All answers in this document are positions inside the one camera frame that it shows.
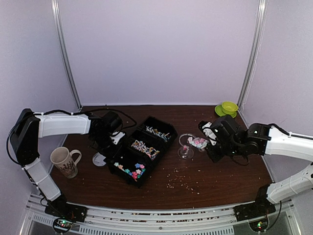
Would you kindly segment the clear plastic cup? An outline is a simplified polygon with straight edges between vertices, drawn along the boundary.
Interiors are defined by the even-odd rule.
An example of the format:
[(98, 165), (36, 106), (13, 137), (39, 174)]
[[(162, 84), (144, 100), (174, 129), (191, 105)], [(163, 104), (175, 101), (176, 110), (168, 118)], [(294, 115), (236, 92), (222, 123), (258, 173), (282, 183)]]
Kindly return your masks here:
[(190, 160), (194, 157), (194, 150), (189, 143), (189, 139), (193, 140), (195, 136), (191, 133), (181, 134), (179, 137), (180, 148), (178, 149), (178, 156), (182, 160)]

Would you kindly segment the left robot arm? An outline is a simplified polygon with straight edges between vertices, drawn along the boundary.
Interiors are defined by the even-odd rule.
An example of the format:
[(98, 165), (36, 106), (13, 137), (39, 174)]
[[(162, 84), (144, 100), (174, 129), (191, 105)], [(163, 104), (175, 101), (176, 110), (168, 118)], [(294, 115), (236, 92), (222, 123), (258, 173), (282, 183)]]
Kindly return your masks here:
[(13, 161), (26, 171), (46, 200), (52, 202), (51, 209), (59, 217), (66, 217), (70, 213), (70, 206), (64, 202), (64, 196), (40, 160), (38, 140), (56, 135), (88, 135), (97, 151), (109, 158), (118, 152), (126, 136), (118, 130), (121, 126), (121, 118), (112, 109), (103, 117), (92, 112), (53, 110), (35, 113), (31, 109), (24, 109), (10, 130), (6, 145), (14, 151)]

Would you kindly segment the black three-compartment candy tray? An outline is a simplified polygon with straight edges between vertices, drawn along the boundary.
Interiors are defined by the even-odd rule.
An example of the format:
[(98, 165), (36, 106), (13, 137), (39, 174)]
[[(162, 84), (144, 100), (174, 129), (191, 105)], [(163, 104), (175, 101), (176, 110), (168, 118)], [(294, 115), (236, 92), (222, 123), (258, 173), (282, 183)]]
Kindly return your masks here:
[(170, 123), (148, 116), (105, 162), (111, 174), (140, 188), (167, 153), (178, 134)]

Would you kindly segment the metal scoop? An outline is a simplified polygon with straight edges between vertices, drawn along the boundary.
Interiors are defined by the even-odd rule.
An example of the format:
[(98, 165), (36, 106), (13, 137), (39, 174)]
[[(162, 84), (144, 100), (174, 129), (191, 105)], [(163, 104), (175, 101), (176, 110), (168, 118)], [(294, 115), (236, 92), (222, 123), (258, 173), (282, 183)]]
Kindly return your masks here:
[(200, 137), (196, 137), (196, 138), (189, 137), (187, 141), (190, 145), (192, 145), (193, 147), (197, 149), (205, 149), (208, 144), (208, 140), (204, 138), (200, 138)]

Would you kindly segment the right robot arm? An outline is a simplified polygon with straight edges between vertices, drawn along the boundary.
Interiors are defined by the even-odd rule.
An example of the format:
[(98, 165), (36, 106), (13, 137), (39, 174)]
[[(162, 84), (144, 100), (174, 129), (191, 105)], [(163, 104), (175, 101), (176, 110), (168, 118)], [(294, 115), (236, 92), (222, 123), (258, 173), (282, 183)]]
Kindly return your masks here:
[[(281, 155), (313, 161), (313, 138), (288, 132), (275, 123), (254, 123), (245, 130), (230, 115), (225, 115), (213, 123), (201, 121), (199, 129), (209, 140), (205, 150), (214, 163), (225, 156), (248, 159), (253, 154)], [(261, 216), (270, 204), (277, 204), (312, 187), (313, 165), (309, 164), (278, 183), (259, 188), (250, 210), (253, 215)]]

